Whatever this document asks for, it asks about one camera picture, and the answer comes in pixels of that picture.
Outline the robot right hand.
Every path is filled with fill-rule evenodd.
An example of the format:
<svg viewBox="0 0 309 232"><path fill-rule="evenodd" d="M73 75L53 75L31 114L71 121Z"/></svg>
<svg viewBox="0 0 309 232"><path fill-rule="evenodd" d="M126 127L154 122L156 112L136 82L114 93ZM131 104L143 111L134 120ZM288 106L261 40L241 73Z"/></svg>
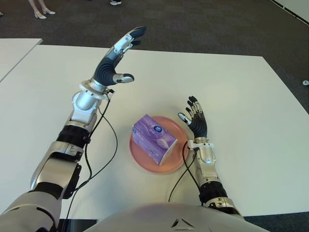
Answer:
<svg viewBox="0 0 309 232"><path fill-rule="evenodd" d="M183 113L178 113L179 119L189 127L195 138L207 138L207 122L199 101L194 96L189 96L187 104L190 108L186 107L185 109L190 118Z"/></svg>

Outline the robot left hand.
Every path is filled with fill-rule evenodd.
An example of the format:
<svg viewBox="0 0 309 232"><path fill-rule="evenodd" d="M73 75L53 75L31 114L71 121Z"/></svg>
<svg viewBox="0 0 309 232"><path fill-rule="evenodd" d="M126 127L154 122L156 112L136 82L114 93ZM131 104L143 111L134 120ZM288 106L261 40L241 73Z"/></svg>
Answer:
<svg viewBox="0 0 309 232"><path fill-rule="evenodd" d="M146 30L146 26L134 28L118 40L98 64L93 79L103 86L133 82L133 75L129 73L117 73L115 68L127 50L141 44L138 38L142 37Z"/></svg>

